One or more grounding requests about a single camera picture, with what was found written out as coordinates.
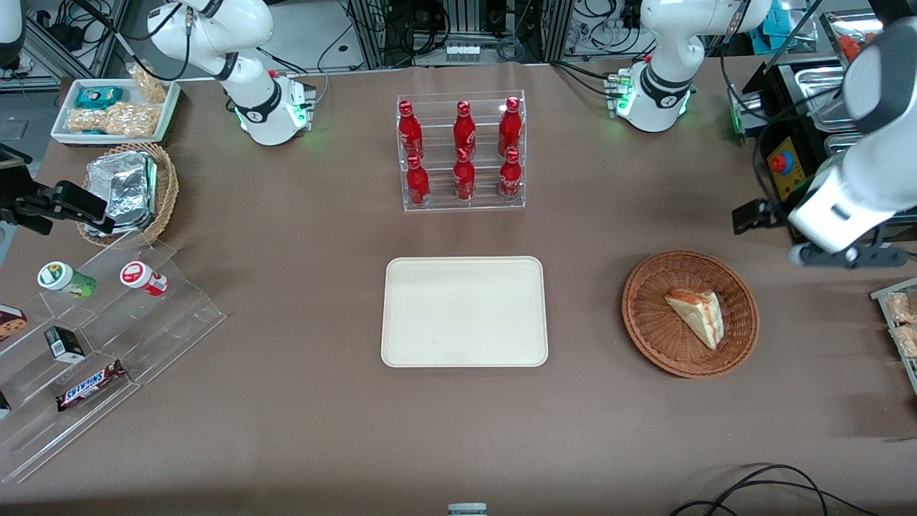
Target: brown tablecloth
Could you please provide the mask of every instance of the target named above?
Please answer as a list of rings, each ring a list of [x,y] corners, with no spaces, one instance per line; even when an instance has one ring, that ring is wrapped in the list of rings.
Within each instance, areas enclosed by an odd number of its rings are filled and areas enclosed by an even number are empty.
[[[730,60],[733,79],[757,63]],[[867,295],[913,268],[797,269],[785,230],[732,234],[730,211],[760,192],[715,62],[662,134],[609,119],[603,99],[548,66],[332,82],[315,129],[277,148],[239,130],[218,84],[182,85],[168,148],[181,193],[162,239],[230,317],[25,483],[0,487],[0,503],[21,504],[4,514],[436,515],[475,500],[494,515],[666,514],[770,462],[880,513],[914,513],[915,396]],[[525,210],[404,214],[395,97],[517,88],[529,103]],[[40,179],[81,178],[100,153],[52,142]],[[682,247],[732,265],[761,312],[751,358],[720,379],[670,376],[624,331],[630,270]],[[37,294],[47,261],[96,251],[70,222],[49,237],[21,230],[3,302]],[[546,364],[382,363],[391,259],[515,254],[545,267]],[[820,513],[787,488],[749,488],[731,505]]]

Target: round wicker basket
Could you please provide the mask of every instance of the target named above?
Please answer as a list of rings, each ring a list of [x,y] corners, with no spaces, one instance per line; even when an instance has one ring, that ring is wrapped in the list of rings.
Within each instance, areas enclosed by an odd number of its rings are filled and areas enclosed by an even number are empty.
[[[118,145],[109,150],[105,155],[117,154],[126,151],[146,151],[156,161],[156,219],[143,231],[146,241],[154,241],[166,229],[169,224],[172,210],[175,208],[175,199],[178,197],[178,175],[175,173],[175,166],[166,153],[159,145],[155,143],[127,143]],[[83,180],[83,188],[89,187],[89,176]],[[121,235],[112,235],[96,239],[89,236],[83,228],[81,222],[76,225],[77,230],[87,241],[107,247],[114,243]]]
[[[716,351],[701,342],[668,305],[673,288],[710,289],[720,300],[725,336]],[[760,319],[748,286],[723,262],[689,250],[654,254],[627,278],[622,301],[624,325],[653,364],[686,378],[732,372],[751,354]]]

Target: red bottle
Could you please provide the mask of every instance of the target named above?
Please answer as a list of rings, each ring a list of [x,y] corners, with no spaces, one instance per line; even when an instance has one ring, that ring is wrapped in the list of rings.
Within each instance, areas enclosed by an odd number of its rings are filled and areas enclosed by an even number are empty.
[[[424,207],[430,204],[430,177],[424,167],[420,166],[420,156],[411,154],[407,157],[407,191],[411,204]]]
[[[456,178],[456,198],[470,201],[474,197],[474,165],[468,149],[456,149],[456,166],[452,167]]]
[[[398,104],[398,135],[401,137],[404,151],[408,156],[416,154],[424,157],[424,135],[420,130],[420,120],[414,115],[411,101],[403,100]]]
[[[475,146],[475,127],[474,120],[471,119],[471,104],[467,100],[458,101],[458,117],[456,123],[452,126],[452,134],[455,136],[456,149],[467,149],[469,156],[474,155]]]
[[[519,165],[519,150],[510,147],[506,150],[506,163],[500,167],[500,184],[497,195],[503,202],[510,202],[519,196],[519,184],[522,183],[522,166]]]
[[[511,96],[506,99],[506,111],[500,119],[500,139],[497,143],[497,152],[506,156],[510,147],[518,147],[519,135],[522,134],[522,117],[519,116],[519,97]]]

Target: red emergency stop button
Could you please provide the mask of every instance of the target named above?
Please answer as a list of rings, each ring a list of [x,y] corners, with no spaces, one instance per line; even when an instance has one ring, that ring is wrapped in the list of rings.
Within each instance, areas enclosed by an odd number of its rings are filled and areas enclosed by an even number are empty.
[[[771,172],[780,174],[785,168],[787,168],[787,158],[783,154],[778,154],[774,156],[774,159],[770,160]]]

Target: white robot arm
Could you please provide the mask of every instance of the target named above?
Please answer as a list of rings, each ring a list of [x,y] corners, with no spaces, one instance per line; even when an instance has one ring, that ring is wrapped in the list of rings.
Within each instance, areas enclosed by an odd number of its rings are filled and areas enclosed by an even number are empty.
[[[0,67],[19,57],[26,39],[26,20],[22,0],[0,0]]]
[[[147,17],[162,53],[188,61],[219,81],[236,105],[242,127],[263,145],[278,145],[309,124],[300,83],[271,77],[252,50],[273,37],[271,11],[261,0],[191,0],[174,16],[170,4]]]
[[[657,46],[651,62],[618,73],[616,93],[623,98],[617,116],[648,132],[672,127],[703,63],[705,50],[698,36],[751,30],[764,21],[770,6],[770,0],[644,0],[640,22],[656,37]]]
[[[822,165],[789,216],[828,253],[917,206],[917,17],[891,24],[863,49],[843,95],[863,139]]]

